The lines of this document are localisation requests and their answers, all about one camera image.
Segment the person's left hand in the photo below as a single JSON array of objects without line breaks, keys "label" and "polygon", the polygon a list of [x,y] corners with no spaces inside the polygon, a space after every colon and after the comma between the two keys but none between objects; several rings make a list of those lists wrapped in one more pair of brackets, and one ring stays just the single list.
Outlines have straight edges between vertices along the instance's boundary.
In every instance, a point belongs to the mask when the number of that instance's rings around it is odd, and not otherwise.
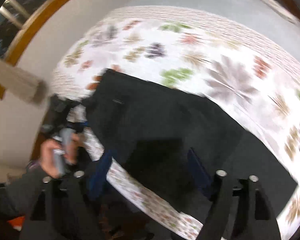
[{"label": "person's left hand", "polygon": [[[70,144],[66,147],[65,159],[72,165],[77,164],[78,148],[82,146],[81,134],[72,133]],[[61,174],[55,165],[54,150],[60,150],[61,144],[54,139],[44,141],[40,147],[41,168],[52,178],[59,178]]]}]

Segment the person's left forearm, dark sleeve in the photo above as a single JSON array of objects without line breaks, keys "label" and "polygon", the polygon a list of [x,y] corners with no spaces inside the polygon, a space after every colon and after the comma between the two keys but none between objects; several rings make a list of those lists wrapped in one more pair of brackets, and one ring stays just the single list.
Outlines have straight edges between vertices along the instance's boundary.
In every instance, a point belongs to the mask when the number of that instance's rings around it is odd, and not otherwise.
[{"label": "person's left forearm, dark sleeve", "polygon": [[0,183],[0,218],[10,220],[27,214],[43,189],[43,179],[48,176],[38,165],[10,184]]}]

